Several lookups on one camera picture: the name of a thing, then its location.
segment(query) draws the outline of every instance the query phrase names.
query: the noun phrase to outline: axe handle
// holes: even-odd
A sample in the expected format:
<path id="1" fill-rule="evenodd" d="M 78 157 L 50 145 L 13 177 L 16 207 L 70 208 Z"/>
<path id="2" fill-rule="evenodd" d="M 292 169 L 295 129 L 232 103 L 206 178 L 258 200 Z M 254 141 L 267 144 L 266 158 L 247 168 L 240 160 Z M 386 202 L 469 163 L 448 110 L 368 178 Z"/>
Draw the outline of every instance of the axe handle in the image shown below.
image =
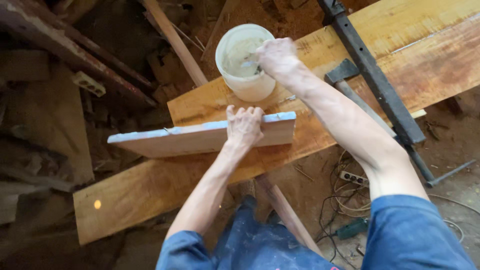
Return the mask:
<path id="1" fill-rule="evenodd" d="M 345 80 L 340 80 L 334 84 L 334 87 L 344 94 L 347 98 L 355 102 L 362 110 L 364 110 L 375 122 L 377 122 L 391 137 L 395 137 L 395 132 L 385 123 L 385 121 L 372 109 L 368 104 L 361 99 L 357 93 L 348 85 Z"/>

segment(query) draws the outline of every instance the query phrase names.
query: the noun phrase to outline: left hand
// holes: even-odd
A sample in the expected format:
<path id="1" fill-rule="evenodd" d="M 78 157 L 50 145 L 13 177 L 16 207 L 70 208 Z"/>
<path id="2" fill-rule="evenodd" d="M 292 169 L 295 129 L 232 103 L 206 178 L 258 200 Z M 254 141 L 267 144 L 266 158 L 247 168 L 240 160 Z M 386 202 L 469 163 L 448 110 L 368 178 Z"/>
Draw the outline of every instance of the left hand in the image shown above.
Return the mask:
<path id="1" fill-rule="evenodd" d="M 247 110 L 240 108 L 237 114 L 233 114 L 234 107 L 227 107 L 228 140 L 251 148 L 264 137 L 260 130 L 264 111 L 260 107 L 249 107 Z"/>

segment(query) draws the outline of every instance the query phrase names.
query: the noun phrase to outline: blue sleeve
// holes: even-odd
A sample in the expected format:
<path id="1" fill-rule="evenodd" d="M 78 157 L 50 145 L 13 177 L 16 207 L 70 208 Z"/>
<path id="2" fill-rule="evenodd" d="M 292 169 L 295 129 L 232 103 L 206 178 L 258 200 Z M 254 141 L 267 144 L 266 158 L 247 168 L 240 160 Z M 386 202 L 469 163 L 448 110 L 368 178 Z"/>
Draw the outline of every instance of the blue sleeve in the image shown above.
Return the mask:
<path id="1" fill-rule="evenodd" d="M 431 202 L 407 195 L 372 202 L 362 269 L 476 269 Z"/>
<path id="2" fill-rule="evenodd" d="M 156 270 L 213 269 L 202 236 L 192 231 L 181 231 L 163 242 Z"/>

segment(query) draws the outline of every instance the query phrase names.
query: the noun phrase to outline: wire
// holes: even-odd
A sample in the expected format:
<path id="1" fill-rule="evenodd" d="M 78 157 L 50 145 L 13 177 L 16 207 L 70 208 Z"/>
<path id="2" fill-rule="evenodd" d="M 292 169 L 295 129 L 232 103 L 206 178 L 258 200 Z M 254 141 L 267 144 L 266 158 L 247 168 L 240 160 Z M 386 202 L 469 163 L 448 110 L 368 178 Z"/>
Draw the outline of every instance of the wire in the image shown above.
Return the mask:
<path id="1" fill-rule="evenodd" d="M 460 235 L 461 235 L 461 236 L 460 236 L 459 242 L 461 243 L 461 242 L 463 241 L 463 238 L 465 237 L 465 235 L 463 234 L 462 229 L 461 229 L 457 224 L 455 224 L 455 223 L 453 223 L 453 222 L 451 222 L 451 221 L 448 221 L 448 220 L 444 220 L 444 221 L 447 222 L 447 223 L 449 223 L 449 224 L 452 224 L 453 226 L 456 227 L 457 230 L 460 231 Z"/>
<path id="2" fill-rule="evenodd" d="M 466 204 L 463 204 L 463 203 L 461 203 L 461 202 L 459 202 L 459 201 L 455 201 L 455 200 L 453 200 L 453 199 L 450 199 L 450 198 L 447 198 L 447 197 L 443 197 L 443 196 L 440 196 L 440 195 L 436 195 L 436 194 L 427 194 L 427 195 L 428 195 L 428 196 L 433 196 L 433 197 L 442 198 L 442 199 L 444 199 L 444 200 L 451 201 L 451 202 L 453 202 L 453 203 L 459 204 L 459 205 L 464 206 L 464 207 L 466 207 L 466 208 L 468 208 L 468 209 L 470 209 L 470 210 L 472 210 L 472 211 L 474 211 L 474 212 L 476 212 L 477 214 L 480 215 L 480 211 L 476 210 L 475 208 L 473 208 L 473 207 L 471 207 L 471 206 L 468 206 L 468 205 L 466 205 Z"/>

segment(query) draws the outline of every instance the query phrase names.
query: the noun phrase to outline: hand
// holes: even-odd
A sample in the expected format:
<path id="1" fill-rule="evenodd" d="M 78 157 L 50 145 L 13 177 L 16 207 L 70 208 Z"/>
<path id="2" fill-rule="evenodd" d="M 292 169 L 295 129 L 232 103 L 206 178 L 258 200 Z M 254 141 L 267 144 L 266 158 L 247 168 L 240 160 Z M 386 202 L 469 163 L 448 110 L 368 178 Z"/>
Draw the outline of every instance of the hand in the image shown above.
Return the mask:
<path id="1" fill-rule="evenodd" d="M 297 46 L 289 37 L 264 41 L 257 49 L 257 58 L 263 70 L 281 84 L 284 84 L 282 80 L 286 75 L 301 63 Z"/>
<path id="2" fill-rule="evenodd" d="M 228 141 L 250 149 L 264 137 L 260 130 L 264 111 L 260 107 L 249 107 L 247 110 L 240 108 L 237 114 L 233 114 L 234 107 L 227 107 Z"/>

